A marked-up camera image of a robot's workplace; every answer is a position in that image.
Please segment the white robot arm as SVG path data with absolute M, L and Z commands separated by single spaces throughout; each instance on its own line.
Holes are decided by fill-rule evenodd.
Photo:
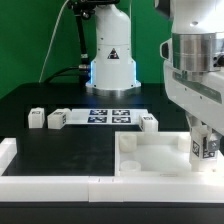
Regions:
M 160 45 L 168 98 L 186 111 L 195 156 L 212 158 L 224 137 L 224 0 L 154 0 L 172 21 Z M 86 87 L 120 95 L 140 87 L 131 56 L 131 21 L 109 1 L 94 3 L 97 54 Z

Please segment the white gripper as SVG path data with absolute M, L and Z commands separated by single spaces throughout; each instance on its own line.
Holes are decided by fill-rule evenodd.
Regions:
M 191 138 L 207 137 L 208 153 L 216 157 L 224 135 L 224 71 L 204 73 L 200 82 L 190 82 L 168 61 L 163 69 L 167 96 L 186 111 Z M 212 128 L 209 134 L 203 122 Z

